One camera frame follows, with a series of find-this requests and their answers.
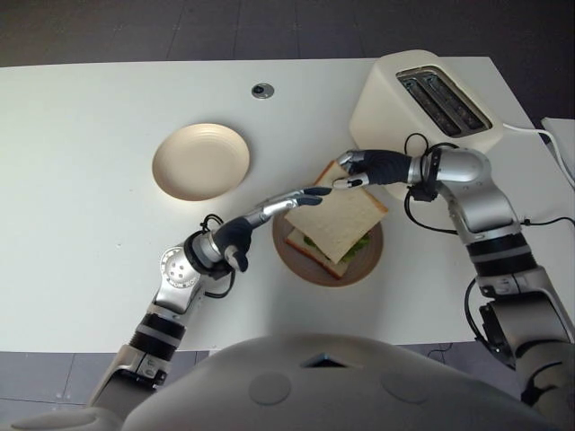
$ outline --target cable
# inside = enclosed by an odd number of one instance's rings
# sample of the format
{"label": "cable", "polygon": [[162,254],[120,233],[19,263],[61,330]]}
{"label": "cable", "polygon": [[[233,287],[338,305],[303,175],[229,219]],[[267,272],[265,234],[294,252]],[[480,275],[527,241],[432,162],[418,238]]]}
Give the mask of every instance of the cable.
{"label": "cable", "polygon": [[403,200],[403,210],[405,211],[407,218],[409,218],[417,226],[422,227],[423,229],[427,229],[428,231],[457,235],[457,231],[453,229],[440,229],[438,227],[427,226],[426,224],[423,224],[422,222],[417,220],[411,213],[410,198],[411,198],[411,190],[407,190],[407,195],[405,195],[405,199]]}
{"label": "cable", "polygon": [[208,298],[213,298],[213,299],[225,298],[227,296],[227,294],[230,293],[230,290],[232,290],[232,287],[234,287],[234,281],[235,281],[235,269],[232,269],[232,272],[230,273],[230,284],[227,286],[227,289],[225,290],[225,292],[222,292],[221,294],[217,294],[214,292],[204,292],[204,296],[207,296]]}
{"label": "cable", "polygon": [[573,227],[575,227],[575,220],[573,220],[571,217],[557,217],[557,218],[554,218],[553,220],[549,220],[547,222],[532,222],[531,219],[526,218],[521,222],[521,224],[523,226],[547,226],[549,224],[557,223],[557,222],[560,222],[562,220],[566,220],[566,221],[570,222],[571,224],[573,224]]}
{"label": "cable", "polygon": [[412,133],[412,134],[410,134],[409,136],[407,136],[407,137],[405,138],[405,142],[403,142],[403,153],[404,153],[405,155],[408,155],[408,154],[407,154],[407,144],[409,143],[410,139],[411,139],[412,137],[414,137],[414,136],[419,136],[419,137],[423,138],[423,141],[425,142],[425,151],[428,151],[428,150],[429,150],[429,141],[428,141],[428,139],[427,139],[422,133],[415,132],[415,133]]}
{"label": "cable", "polygon": [[439,352],[439,353],[441,353],[441,357],[443,358],[443,361],[442,361],[442,362],[445,363],[445,358],[443,357],[443,354],[444,354],[445,352],[451,350],[452,347],[453,347],[453,343],[449,343],[449,346],[447,346],[446,348],[432,348],[432,349],[428,352],[427,357],[431,357],[431,354],[432,354],[432,353]]}
{"label": "cable", "polygon": [[[469,328],[471,328],[471,331],[473,332],[473,334],[475,336],[475,341],[479,341],[480,343],[482,343],[483,346],[487,349],[487,351],[489,353],[491,353],[495,359],[500,361],[500,359],[498,357],[496,357],[495,354],[493,353],[494,348],[491,346],[491,344],[489,344],[489,341],[487,341],[487,339],[485,339],[485,337],[481,334],[481,332],[479,331],[479,328],[477,328],[477,325],[475,324],[475,321],[473,320],[473,316],[471,315],[471,311],[469,310],[469,295],[471,294],[471,290],[473,289],[473,286],[475,286],[475,278],[473,280],[471,280],[471,283],[469,283],[469,285],[465,289],[465,297],[464,297],[465,319],[467,320],[467,324],[469,325]],[[508,365],[508,364],[504,364],[504,365],[507,368],[509,368],[510,370],[515,370],[515,368],[511,365]]]}
{"label": "cable", "polygon": [[[405,154],[407,154],[407,145],[409,143],[409,140],[413,137],[413,136],[420,136],[423,138],[424,142],[425,142],[425,151],[423,152],[423,154],[421,155],[420,158],[420,178],[421,178],[421,185],[423,187],[423,189],[428,192],[431,193],[431,191],[433,190],[428,190],[427,188],[427,183],[426,181],[423,179],[423,162],[426,160],[426,157],[428,155],[431,154],[431,152],[433,150],[435,150],[436,148],[439,148],[441,146],[448,146],[450,148],[458,148],[457,145],[455,144],[450,144],[448,142],[442,142],[439,144],[435,144],[432,146],[429,146],[429,141],[428,139],[422,135],[421,133],[411,133],[409,136],[407,136],[405,138],[405,142],[403,142],[403,152]],[[457,235],[457,231],[453,230],[453,229],[440,229],[438,227],[432,227],[432,226],[428,226],[426,224],[423,224],[422,222],[420,222],[419,220],[417,220],[414,216],[413,213],[411,212],[411,197],[413,196],[411,188],[409,188],[407,190],[407,194],[405,195],[405,199],[403,200],[403,210],[405,211],[405,214],[407,215],[407,218],[409,218],[413,223],[415,223],[417,226],[422,227],[423,229],[427,229],[428,231],[433,231],[433,232],[439,232],[439,233],[448,233],[450,235]]]}
{"label": "cable", "polygon": [[551,145],[553,146],[553,150],[555,151],[555,155],[557,156],[557,163],[559,164],[561,172],[563,172],[563,175],[565,175],[565,179],[567,180],[567,182],[569,182],[571,187],[575,189],[575,180],[569,173],[568,169],[565,167],[565,162],[563,161],[561,152],[559,151],[557,140],[555,139],[555,136],[551,132],[548,132],[547,130],[543,130],[541,128],[517,128],[515,126],[511,126],[505,123],[503,123],[503,127],[508,128],[509,130],[515,130],[516,132],[532,133],[536,135],[547,136],[551,141]]}
{"label": "cable", "polygon": [[[211,229],[208,226],[210,221],[216,222],[218,226],[221,226],[222,224],[224,224],[224,220],[219,215],[208,214],[204,217],[204,221],[199,224],[201,227],[201,231],[203,233],[208,233],[211,231]],[[227,294],[229,294],[230,291],[232,290],[232,287],[234,287],[234,282],[235,282],[235,269],[232,268],[232,270],[230,271],[230,283],[227,286],[227,289],[225,290],[225,292],[222,292],[221,294],[217,294],[215,292],[204,292],[204,296],[207,296],[208,298],[213,298],[213,299],[225,298],[227,296]]]}
{"label": "cable", "polygon": [[217,223],[217,225],[221,226],[222,224],[224,224],[224,220],[222,219],[222,217],[220,217],[217,214],[208,214],[204,217],[204,221],[201,222],[199,224],[199,226],[201,227],[201,231],[203,233],[209,232],[211,229],[208,226],[208,223],[210,220],[213,220],[214,222]]}

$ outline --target robot finger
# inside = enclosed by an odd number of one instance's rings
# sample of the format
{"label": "robot finger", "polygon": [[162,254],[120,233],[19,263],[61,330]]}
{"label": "robot finger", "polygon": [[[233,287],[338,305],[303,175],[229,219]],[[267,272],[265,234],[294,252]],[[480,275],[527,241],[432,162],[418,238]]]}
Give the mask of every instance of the robot finger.
{"label": "robot finger", "polygon": [[367,173],[362,172],[357,175],[351,175],[348,178],[340,178],[333,182],[334,189],[356,189],[364,187],[369,184],[369,176]]}
{"label": "robot finger", "polygon": [[335,159],[335,161],[346,171],[349,172],[349,168],[354,163],[363,162],[366,152],[363,150],[349,150],[342,154],[340,157]]}

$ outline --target gray floor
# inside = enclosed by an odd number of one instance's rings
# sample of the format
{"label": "gray floor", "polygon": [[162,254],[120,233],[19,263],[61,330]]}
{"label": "gray floor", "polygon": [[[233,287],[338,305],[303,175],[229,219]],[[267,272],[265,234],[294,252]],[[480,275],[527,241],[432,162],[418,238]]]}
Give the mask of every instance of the gray floor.
{"label": "gray floor", "polygon": [[[574,116],[573,9],[572,0],[0,0],[0,66],[379,57],[425,48],[491,57],[538,123]],[[407,348],[518,396],[513,374],[482,346],[435,350],[447,347]],[[177,354],[169,382],[205,356]],[[0,352],[0,422],[77,408],[110,360]]]}

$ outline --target white table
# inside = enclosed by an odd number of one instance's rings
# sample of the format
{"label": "white table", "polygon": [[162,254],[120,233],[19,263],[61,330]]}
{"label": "white table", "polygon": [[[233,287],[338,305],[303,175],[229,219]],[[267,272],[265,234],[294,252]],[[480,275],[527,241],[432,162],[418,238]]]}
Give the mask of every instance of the white table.
{"label": "white table", "polygon": [[[164,249],[194,232],[207,213],[229,219],[312,181],[353,146],[349,117],[372,62],[0,69],[0,350],[116,351],[159,286]],[[531,126],[488,58],[447,62],[504,121]],[[250,90],[259,82],[274,85],[276,94],[255,100]],[[175,129],[208,121],[245,137],[251,169],[220,198],[170,198],[152,178],[155,149]],[[573,194],[536,136],[509,133],[488,156],[520,217],[573,216]],[[279,259],[268,224],[253,236],[250,270],[225,300],[201,301],[181,347],[220,348],[287,331],[396,344],[472,339],[463,294],[473,266],[463,245],[416,227],[399,201],[382,189],[375,193],[390,213],[384,254],[369,277],[341,289],[306,283]],[[449,226],[445,208],[438,199],[414,212],[426,223]],[[528,229],[526,237],[572,318],[573,231],[556,224]],[[473,306],[481,301],[475,295]]]}

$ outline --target bread slice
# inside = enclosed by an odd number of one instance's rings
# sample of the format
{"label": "bread slice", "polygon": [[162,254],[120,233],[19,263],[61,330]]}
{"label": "bread slice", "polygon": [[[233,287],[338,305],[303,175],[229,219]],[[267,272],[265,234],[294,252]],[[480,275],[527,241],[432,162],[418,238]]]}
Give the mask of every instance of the bread slice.
{"label": "bread slice", "polygon": [[[348,176],[337,162],[331,162],[315,184],[331,187],[338,178]],[[337,264],[386,214],[387,208],[364,189],[334,189],[317,207],[292,209],[286,220]]]}
{"label": "bread slice", "polygon": [[291,245],[294,249],[302,254],[305,254],[308,258],[315,260],[319,263],[327,272],[329,272],[333,277],[340,279],[348,270],[349,263],[341,261],[340,263],[333,263],[331,260],[327,259],[323,253],[321,253],[317,248],[312,245],[307,245],[304,241],[305,235],[299,232],[297,229],[291,231],[287,236],[286,242]]}

